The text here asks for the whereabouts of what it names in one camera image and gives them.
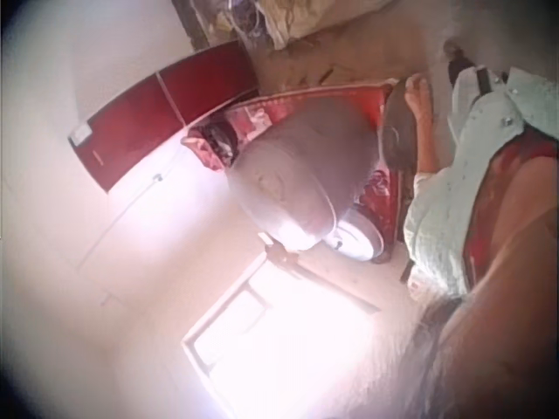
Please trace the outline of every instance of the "gray drum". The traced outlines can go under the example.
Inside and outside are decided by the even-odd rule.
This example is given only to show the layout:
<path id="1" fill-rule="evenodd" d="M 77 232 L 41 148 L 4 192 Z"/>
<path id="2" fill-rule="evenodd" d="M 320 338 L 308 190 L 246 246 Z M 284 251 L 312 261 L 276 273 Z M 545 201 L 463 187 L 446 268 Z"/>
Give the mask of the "gray drum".
<path id="1" fill-rule="evenodd" d="M 249 143 L 227 177 L 261 229 L 303 251 L 334 230 L 363 192 L 377 150 L 376 134 L 356 106 L 310 100 Z"/>

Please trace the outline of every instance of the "person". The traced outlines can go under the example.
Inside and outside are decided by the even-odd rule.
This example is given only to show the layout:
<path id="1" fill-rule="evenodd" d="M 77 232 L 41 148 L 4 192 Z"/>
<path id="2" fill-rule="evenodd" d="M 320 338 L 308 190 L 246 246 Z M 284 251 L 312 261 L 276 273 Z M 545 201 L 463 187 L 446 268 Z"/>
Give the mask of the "person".
<path id="1" fill-rule="evenodd" d="M 559 417 L 559 88 L 518 69 L 503 79 L 476 67 L 454 41 L 445 52 L 450 167 L 438 165 L 426 79 L 407 84 L 418 173 L 404 236 L 433 300 L 383 417 Z"/>

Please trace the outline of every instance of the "floor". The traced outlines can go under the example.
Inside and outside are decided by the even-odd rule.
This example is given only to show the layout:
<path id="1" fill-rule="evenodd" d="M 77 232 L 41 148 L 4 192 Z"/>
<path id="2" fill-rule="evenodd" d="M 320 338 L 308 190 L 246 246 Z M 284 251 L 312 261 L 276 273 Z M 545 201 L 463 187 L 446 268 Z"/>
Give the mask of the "floor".
<path id="1" fill-rule="evenodd" d="M 403 78 L 425 72 L 431 81 L 441 162 L 452 161 L 446 123 L 451 88 L 442 44 L 458 37 L 476 63 L 511 65 L 557 79 L 553 2 L 529 0 L 394 0 L 386 8 L 289 45 L 256 48 L 262 93 L 307 86 Z"/>

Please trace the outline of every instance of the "bright window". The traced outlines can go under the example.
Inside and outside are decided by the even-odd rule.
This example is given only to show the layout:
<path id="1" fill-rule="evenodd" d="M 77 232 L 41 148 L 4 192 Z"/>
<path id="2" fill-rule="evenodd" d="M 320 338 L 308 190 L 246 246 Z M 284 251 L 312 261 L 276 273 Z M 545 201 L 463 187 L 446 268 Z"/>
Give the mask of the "bright window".
<path id="1" fill-rule="evenodd" d="M 369 314 L 265 261 L 185 341 L 236 419 L 292 419 L 364 354 Z"/>

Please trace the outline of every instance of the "red cabinet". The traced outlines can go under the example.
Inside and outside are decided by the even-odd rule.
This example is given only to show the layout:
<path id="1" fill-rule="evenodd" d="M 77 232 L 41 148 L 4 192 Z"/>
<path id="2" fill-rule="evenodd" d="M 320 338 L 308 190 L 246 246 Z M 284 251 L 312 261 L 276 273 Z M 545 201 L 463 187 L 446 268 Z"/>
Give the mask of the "red cabinet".
<path id="1" fill-rule="evenodd" d="M 257 89 L 245 50 L 230 42 L 134 85 L 91 117 L 80 133 L 74 132 L 70 142 L 92 178 L 109 191 L 182 127 Z"/>

